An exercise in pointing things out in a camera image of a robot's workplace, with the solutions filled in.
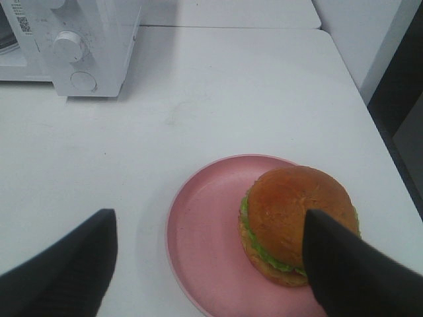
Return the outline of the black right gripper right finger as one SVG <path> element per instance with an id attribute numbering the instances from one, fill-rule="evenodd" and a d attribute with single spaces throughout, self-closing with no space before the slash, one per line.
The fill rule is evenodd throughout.
<path id="1" fill-rule="evenodd" d="M 306 213 L 303 263 L 328 316 L 421 316 L 422 276 L 318 209 Z"/>

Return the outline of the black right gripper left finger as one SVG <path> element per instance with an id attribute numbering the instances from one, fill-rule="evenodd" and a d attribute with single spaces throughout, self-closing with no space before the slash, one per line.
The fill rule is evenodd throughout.
<path id="1" fill-rule="evenodd" d="M 101 209 L 1 275 L 2 316 L 96 316 L 118 255 L 116 213 Z"/>

